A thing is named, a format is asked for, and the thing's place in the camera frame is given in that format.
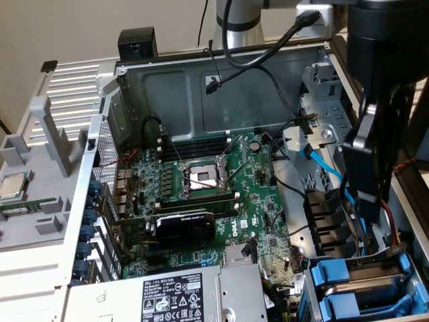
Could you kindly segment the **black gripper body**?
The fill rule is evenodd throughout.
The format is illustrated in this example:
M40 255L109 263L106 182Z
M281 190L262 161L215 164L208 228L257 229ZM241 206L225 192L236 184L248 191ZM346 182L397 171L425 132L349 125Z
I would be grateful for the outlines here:
M428 2L356 1L349 6L347 70L361 106L428 76Z

